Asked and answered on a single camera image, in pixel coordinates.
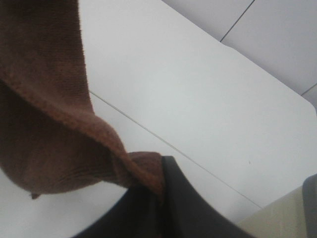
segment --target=knit fabric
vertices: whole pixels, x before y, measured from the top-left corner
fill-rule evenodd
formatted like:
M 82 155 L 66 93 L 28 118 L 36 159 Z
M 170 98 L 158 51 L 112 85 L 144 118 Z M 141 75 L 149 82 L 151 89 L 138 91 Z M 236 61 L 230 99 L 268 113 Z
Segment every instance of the knit fabric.
M 34 194 L 102 180 L 163 194 L 160 154 L 127 153 L 94 114 L 76 0 L 0 0 L 0 166 Z

